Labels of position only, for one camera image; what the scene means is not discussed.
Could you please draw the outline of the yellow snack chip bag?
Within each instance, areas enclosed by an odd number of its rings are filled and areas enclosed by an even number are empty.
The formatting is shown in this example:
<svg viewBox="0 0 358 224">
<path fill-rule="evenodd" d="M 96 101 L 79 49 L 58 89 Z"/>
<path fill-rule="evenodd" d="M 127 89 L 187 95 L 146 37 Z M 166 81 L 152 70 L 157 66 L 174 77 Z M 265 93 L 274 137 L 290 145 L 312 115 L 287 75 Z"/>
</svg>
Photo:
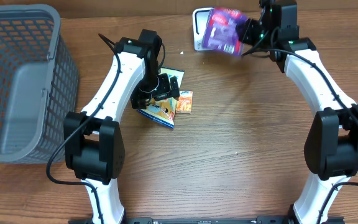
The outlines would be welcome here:
<svg viewBox="0 0 358 224">
<path fill-rule="evenodd" d="M 168 75 L 168 78 L 176 77 L 178 81 L 178 86 L 181 86 L 181 81 L 183 79 L 185 71 L 169 67 L 162 67 L 160 73 L 166 73 Z M 154 99 L 152 99 L 151 103 L 147 105 L 145 110 L 137 111 L 146 118 L 173 129 L 173 120 L 175 116 L 176 106 L 177 100 L 174 98 L 167 98 L 160 101 L 155 101 Z"/>
</svg>

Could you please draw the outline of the red purple Carefree pack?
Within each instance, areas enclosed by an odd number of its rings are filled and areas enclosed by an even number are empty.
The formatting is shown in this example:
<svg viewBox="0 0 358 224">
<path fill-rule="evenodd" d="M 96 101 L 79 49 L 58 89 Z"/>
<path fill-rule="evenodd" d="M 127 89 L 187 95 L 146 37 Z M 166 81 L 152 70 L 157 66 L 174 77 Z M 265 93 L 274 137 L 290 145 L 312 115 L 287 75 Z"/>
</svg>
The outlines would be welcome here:
<svg viewBox="0 0 358 224">
<path fill-rule="evenodd" d="M 243 46 L 236 27 L 243 25 L 247 20 L 248 17 L 237 9 L 213 8 L 206 23 L 202 48 L 240 56 Z"/>
</svg>

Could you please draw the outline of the orange small packet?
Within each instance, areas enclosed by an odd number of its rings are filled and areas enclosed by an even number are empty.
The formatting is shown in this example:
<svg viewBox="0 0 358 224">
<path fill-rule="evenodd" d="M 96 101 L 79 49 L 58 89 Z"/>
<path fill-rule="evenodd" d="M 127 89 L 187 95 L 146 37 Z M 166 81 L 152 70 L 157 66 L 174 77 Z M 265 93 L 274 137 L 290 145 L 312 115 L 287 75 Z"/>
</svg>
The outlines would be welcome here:
<svg viewBox="0 0 358 224">
<path fill-rule="evenodd" d="M 180 91 L 180 96 L 177 100 L 177 113 L 190 114 L 193 104 L 193 92 L 192 91 Z"/>
</svg>

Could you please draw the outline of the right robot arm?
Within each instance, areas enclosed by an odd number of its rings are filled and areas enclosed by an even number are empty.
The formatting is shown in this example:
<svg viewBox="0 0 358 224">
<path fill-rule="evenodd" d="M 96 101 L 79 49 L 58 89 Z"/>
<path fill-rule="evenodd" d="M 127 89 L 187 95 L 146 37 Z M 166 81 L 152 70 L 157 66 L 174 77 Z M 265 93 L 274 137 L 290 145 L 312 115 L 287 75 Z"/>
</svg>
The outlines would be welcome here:
<svg viewBox="0 0 358 224">
<path fill-rule="evenodd" d="M 304 145 L 310 171 L 300 197 L 290 205 L 284 223 L 343 223 L 328 211 L 358 172 L 358 104 L 325 69 L 316 46 L 300 37 L 296 1 L 260 1 L 260 18 L 237 25 L 246 53 L 267 52 L 298 87 L 314 115 Z"/>
</svg>

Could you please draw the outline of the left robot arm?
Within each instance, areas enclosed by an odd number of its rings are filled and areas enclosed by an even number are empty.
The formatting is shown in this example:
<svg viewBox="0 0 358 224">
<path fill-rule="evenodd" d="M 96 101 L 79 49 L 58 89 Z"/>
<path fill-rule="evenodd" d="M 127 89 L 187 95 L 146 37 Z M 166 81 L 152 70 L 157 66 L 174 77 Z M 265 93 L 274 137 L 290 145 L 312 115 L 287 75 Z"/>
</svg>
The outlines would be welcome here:
<svg viewBox="0 0 358 224">
<path fill-rule="evenodd" d="M 160 73 L 157 57 L 164 45 L 155 31 L 144 29 L 138 39 L 116 43 L 100 38 L 113 52 L 112 65 L 94 98 L 64 119 L 65 164 L 88 192 L 93 210 L 88 223 L 124 223 L 117 187 L 125 159 L 119 127 L 124 109 L 130 103 L 142 110 L 152 101 L 178 98 L 180 91 L 176 77 Z"/>
</svg>

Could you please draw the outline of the white barcode scanner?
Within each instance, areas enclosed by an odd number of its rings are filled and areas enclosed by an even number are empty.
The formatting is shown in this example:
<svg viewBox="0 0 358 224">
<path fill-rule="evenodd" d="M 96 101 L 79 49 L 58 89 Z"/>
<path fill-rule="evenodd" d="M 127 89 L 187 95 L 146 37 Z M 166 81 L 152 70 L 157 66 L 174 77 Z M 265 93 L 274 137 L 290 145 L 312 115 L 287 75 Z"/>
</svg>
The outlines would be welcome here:
<svg viewBox="0 0 358 224">
<path fill-rule="evenodd" d="M 207 51 L 207 48 L 203 47 L 203 37 L 206 30 L 206 24 L 208 21 L 208 16 L 212 7 L 202 7 L 195 9 L 192 13 L 193 21 L 193 39 L 194 39 L 194 48 L 196 51 Z"/>
</svg>

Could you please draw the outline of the grey plastic mesh basket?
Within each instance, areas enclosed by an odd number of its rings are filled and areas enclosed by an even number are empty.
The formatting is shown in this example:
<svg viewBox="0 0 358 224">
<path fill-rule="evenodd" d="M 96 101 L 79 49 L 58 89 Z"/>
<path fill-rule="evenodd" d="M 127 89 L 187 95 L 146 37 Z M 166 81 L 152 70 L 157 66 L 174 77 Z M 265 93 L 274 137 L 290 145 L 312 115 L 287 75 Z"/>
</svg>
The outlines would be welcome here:
<svg viewBox="0 0 358 224">
<path fill-rule="evenodd" d="M 63 142 L 79 71 L 46 4 L 0 6 L 0 162 L 44 164 Z"/>
</svg>

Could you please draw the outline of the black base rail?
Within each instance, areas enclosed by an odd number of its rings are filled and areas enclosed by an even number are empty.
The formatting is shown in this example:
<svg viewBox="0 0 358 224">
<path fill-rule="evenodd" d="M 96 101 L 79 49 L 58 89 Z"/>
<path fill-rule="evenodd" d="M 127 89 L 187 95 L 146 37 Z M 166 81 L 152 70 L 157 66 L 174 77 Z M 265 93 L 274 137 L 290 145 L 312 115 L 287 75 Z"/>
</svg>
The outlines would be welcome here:
<svg viewBox="0 0 358 224">
<path fill-rule="evenodd" d="M 245 219 L 152 219 L 152 218 L 125 218 L 121 223 L 127 224 L 284 224 L 293 223 L 285 216 L 259 216 Z"/>
</svg>

